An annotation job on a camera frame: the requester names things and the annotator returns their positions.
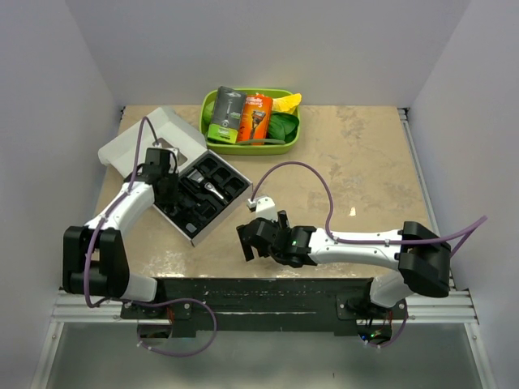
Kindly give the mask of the black silver hair clipper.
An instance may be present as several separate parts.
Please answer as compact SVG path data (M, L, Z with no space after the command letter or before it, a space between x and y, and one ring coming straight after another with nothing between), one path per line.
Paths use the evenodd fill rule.
M186 178L195 191L207 192L221 203L227 204L225 196L198 169L192 169Z

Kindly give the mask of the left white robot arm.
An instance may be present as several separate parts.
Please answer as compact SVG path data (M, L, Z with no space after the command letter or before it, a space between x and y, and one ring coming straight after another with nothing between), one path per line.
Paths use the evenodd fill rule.
M167 311L168 298L157 291L156 279L130 271L123 237L153 205L178 201L178 181L175 150L148 148L144 162L134 163L109 205L84 225L65 231L63 289L82 294L90 308L108 300L139 301L148 317L161 317Z

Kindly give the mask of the white clipper kit box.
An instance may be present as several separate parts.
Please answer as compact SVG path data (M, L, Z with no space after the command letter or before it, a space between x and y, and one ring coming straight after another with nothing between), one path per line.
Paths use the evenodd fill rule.
M122 244L122 236L154 207L192 245L213 231L251 197L252 183L207 149L205 138L170 107L160 107L103 146L98 157L123 177L118 194L88 233Z

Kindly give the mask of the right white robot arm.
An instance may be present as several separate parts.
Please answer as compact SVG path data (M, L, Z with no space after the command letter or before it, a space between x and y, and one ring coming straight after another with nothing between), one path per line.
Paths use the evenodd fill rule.
M290 227L283 212L275 220L256 217L237 228L246 260L269 257L293 268L330 263L383 267L361 299L363 313L380 318L412 294L449 295L450 245L423 225L406 221L381 233L328 233L313 226Z

